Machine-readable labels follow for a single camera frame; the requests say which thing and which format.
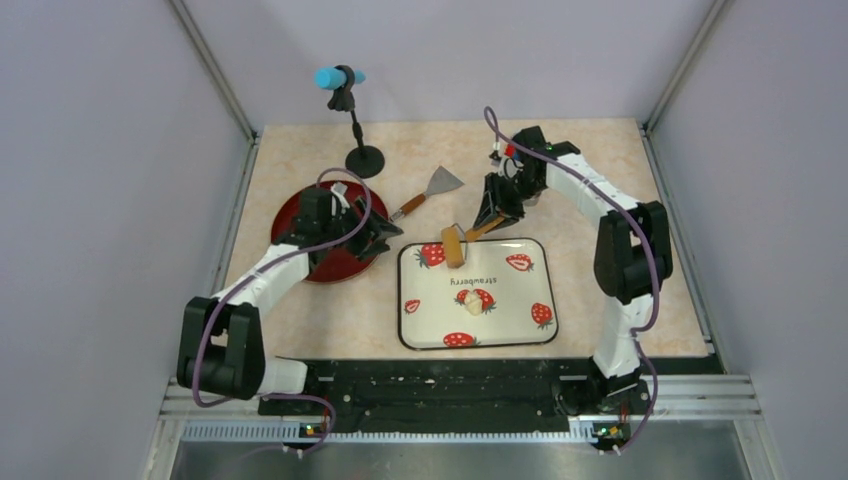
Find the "white strawberry print tray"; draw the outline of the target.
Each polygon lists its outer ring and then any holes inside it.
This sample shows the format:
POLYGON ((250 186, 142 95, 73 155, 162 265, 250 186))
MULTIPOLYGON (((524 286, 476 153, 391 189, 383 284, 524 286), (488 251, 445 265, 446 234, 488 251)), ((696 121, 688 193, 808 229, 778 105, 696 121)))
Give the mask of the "white strawberry print tray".
POLYGON ((486 240, 449 269, 441 245, 410 244, 397 257, 398 337, 411 350, 546 344, 559 320, 543 246, 534 239, 486 240), (479 316, 466 293, 483 300, 479 316))

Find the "wooden dough roller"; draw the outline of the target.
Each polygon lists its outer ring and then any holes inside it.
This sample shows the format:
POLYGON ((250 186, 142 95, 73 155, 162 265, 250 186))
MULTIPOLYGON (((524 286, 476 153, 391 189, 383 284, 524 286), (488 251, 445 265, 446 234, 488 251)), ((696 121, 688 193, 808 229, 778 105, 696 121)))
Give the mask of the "wooden dough roller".
POLYGON ((494 230, 505 220, 498 216, 479 228, 463 230, 458 223, 450 225, 441 231, 441 243, 445 262, 449 269, 457 269, 465 264, 465 250, 470 243, 480 239, 484 234, 494 230))

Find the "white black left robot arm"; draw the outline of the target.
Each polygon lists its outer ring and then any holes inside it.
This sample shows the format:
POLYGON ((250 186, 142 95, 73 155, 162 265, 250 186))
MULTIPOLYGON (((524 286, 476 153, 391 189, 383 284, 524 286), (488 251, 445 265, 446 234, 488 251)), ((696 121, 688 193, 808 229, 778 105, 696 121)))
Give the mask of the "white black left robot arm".
POLYGON ((296 284, 320 272, 370 265, 402 235, 377 195, 350 182, 301 190, 280 210, 271 243, 256 265, 212 297, 186 305, 176 370, 180 386, 223 399, 282 394, 297 413, 319 404, 307 365, 265 351, 262 319, 296 284))

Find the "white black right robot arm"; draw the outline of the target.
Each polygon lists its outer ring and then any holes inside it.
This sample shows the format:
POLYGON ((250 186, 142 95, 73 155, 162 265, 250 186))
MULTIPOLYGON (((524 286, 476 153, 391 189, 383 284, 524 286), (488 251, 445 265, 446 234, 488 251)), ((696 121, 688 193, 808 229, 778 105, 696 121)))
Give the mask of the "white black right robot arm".
POLYGON ((533 126, 512 137, 494 133, 491 155, 499 170, 484 179, 472 230, 512 226, 529 204, 552 190, 571 201, 595 228, 595 281, 606 297, 605 327, 590 358, 589 404, 612 412, 640 380, 638 335, 659 313, 658 296, 673 271, 669 219, 659 201, 641 202, 597 172, 574 144, 550 143, 533 126))

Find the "white dough lump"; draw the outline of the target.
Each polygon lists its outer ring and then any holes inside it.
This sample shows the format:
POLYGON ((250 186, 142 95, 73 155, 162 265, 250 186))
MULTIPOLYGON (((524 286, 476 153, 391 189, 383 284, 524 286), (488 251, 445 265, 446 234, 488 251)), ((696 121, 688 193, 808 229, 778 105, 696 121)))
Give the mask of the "white dough lump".
POLYGON ((483 300, 474 291, 469 290, 463 301, 464 308, 472 316, 479 316, 483 311, 483 300))

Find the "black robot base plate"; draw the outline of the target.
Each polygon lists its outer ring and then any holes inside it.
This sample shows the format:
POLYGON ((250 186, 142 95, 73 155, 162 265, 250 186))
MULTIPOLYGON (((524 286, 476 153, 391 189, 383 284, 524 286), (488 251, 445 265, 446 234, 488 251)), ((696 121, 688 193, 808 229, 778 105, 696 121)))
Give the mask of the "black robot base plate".
POLYGON ((412 434, 563 433, 580 414, 630 419, 653 389, 639 384, 606 399, 586 390, 586 359, 312 360, 306 394, 262 400, 261 417, 337 413, 333 432, 412 434))

